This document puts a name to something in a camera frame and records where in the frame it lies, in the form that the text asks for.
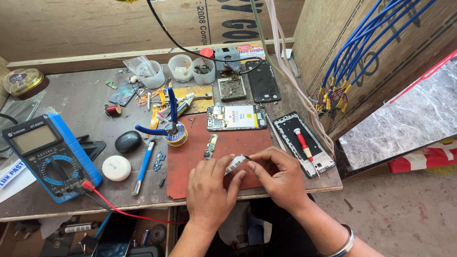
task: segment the hand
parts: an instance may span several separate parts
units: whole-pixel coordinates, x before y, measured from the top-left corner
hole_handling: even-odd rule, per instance
[[[294,215],[309,204],[304,173],[296,158],[275,146],[249,157],[248,167],[279,207]]]
[[[187,184],[187,209],[189,223],[198,224],[206,231],[214,232],[229,216],[236,203],[241,180],[246,171],[239,171],[230,182],[228,191],[223,188],[225,167],[235,155],[200,161],[189,174]]]

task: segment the pliers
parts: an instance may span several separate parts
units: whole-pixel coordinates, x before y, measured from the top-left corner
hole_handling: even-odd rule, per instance
[[[165,88],[168,91],[168,95],[170,97],[170,116],[171,116],[171,128],[168,129],[149,129],[142,127],[140,125],[136,125],[135,129],[139,132],[143,132],[145,134],[150,135],[157,135],[157,136],[168,136],[168,135],[176,135],[178,133],[178,128],[176,124],[178,123],[178,103],[175,97],[175,93],[171,87]]]

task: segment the person's left hand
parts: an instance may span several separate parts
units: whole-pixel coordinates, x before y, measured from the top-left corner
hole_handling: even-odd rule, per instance
[[[214,232],[227,219],[236,203],[241,180],[246,171],[239,171],[230,182],[228,191],[223,188],[225,167],[233,160],[234,155],[211,158],[200,161],[189,174],[187,183],[187,209],[189,223],[194,223]]]

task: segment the wooden workbench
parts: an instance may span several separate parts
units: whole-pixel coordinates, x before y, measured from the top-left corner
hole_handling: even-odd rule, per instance
[[[165,77],[172,77],[166,64],[162,64]],[[148,126],[151,119],[151,112],[147,111],[146,106],[138,107],[134,97],[122,108],[120,117],[108,117],[103,106],[112,105],[108,101],[114,90],[105,85],[106,80],[112,80],[119,86],[129,76],[129,74],[118,74],[119,68],[109,70],[93,70],[84,72],[64,73],[48,75],[49,86],[34,96],[33,100],[39,100],[39,107],[34,117],[47,112],[59,113],[73,134],[77,136],[89,134],[90,140],[103,140],[106,148],[94,160],[95,166],[101,173],[103,161],[112,155],[122,155],[126,157],[132,165],[132,173],[122,182],[113,182],[103,177],[102,184],[97,188],[112,204],[120,209],[145,209],[160,206],[185,205],[185,199],[172,199],[167,197],[166,184],[159,187],[159,181],[167,172],[167,161],[163,161],[162,169],[159,172],[151,172],[154,161],[150,161],[146,176],[141,186],[140,194],[132,196],[133,186],[136,182],[137,173],[146,151],[146,143],[142,144],[135,151],[121,154],[114,148],[116,138],[129,130],[134,130],[136,124]],[[276,82],[281,94],[281,100],[274,105],[273,102],[265,103],[266,111],[270,119],[276,119],[292,111],[297,111],[300,116],[307,120],[307,114],[300,100],[297,98],[295,90],[289,86],[285,80],[275,73]],[[243,76],[246,87],[247,98],[231,102],[221,102],[217,82],[213,85],[214,102],[224,104],[245,104],[251,100],[250,85],[247,75]],[[194,80],[187,83],[179,83],[172,79],[173,87],[192,87],[196,86]],[[270,131],[273,144],[278,142]],[[159,151],[167,154],[168,146],[163,140],[157,140],[153,155]],[[322,192],[341,190],[342,184],[336,167],[328,170],[318,177],[306,179],[306,189],[308,192]],[[241,190],[238,199],[253,199],[268,197],[262,187]],[[44,188],[38,182],[32,183],[16,195],[0,203],[0,221],[27,220],[42,217],[53,217],[70,214],[88,214],[104,212],[99,205],[88,197],[77,197],[65,203],[55,203]]]

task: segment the smartphone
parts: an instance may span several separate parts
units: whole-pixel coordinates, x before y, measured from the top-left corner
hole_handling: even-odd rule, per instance
[[[125,257],[130,248],[137,218],[112,214],[92,257]]]
[[[207,109],[206,121],[208,131],[268,127],[263,104],[210,106]]]
[[[247,61],[246,69],[253,69],[259,62],[262,62],[262,64],[257,69],[248,73],[252,97],[256,102],[277,101],[281,96],[279,95],[275,75],[268,61]]]
[[[274,120],[273,125],[289,147],[293,156],[300,161],[300,165],[308,177],[317,176],[316,171],[320,174],[335,167],[333,159],[325,151],[319,140],[317,140],[297,112],[289,113],[282,118]],[[300,129],[300,132],[311,151],[315,167],[313,167],[313,164],[306,157],[302,145],[298,141],[297,135],[294,133],[294,130],[297,128]]]

